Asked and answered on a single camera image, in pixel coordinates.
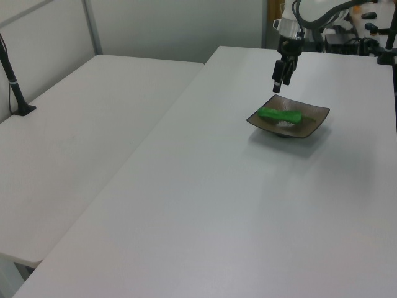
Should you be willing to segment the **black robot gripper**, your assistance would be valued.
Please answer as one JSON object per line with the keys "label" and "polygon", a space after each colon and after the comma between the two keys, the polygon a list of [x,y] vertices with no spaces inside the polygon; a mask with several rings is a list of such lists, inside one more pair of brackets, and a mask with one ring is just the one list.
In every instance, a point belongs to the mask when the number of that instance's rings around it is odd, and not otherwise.
{"label": "black robot gripper", "polygon": [[297,68],[298,56],[303,51],[303,38],[290,38],[280,35],[277,51],[281,54],[282,59],[287,61],[285,62],[285,70],[282,60],[275,62],[274,72],[272,74],[274,93],[280,92],[282,81],[286,86],[290,84],[292,74]]}

